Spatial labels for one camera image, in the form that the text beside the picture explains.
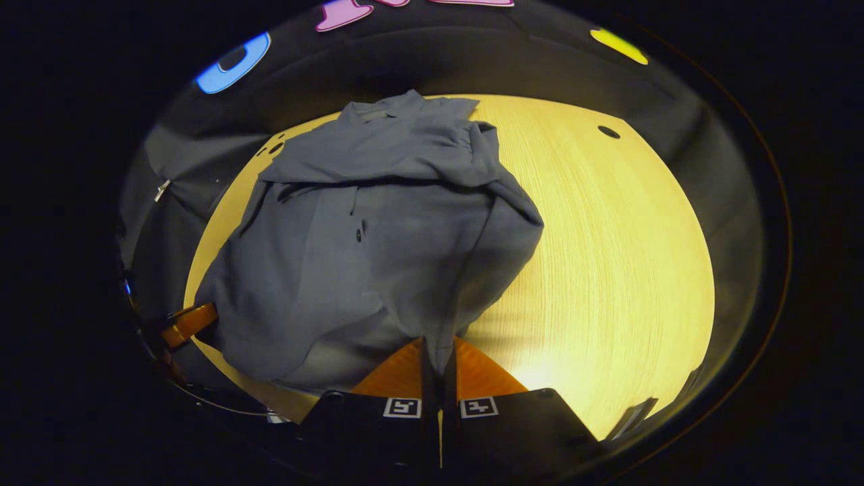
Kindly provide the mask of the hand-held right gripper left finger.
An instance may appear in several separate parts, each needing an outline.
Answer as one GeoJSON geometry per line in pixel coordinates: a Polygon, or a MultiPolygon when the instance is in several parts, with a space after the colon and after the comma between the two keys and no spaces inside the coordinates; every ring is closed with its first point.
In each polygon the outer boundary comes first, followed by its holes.
{"type": "Polygon", "coordinates": [[[417,338],[348,393],[321,395],[297,440],[325,473],[437,473],[439,411],[427,345],[417,338]]]}

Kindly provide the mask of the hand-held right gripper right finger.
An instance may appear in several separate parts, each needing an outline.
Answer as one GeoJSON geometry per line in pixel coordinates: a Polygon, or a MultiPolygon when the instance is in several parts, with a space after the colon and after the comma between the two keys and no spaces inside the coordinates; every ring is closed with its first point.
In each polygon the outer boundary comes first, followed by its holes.
{"type": "Polygon", "coordinates": [[[444,383],[444,470],[570,470],[607,450],[558,391],[528,389],[462,338],[444,383]]]}

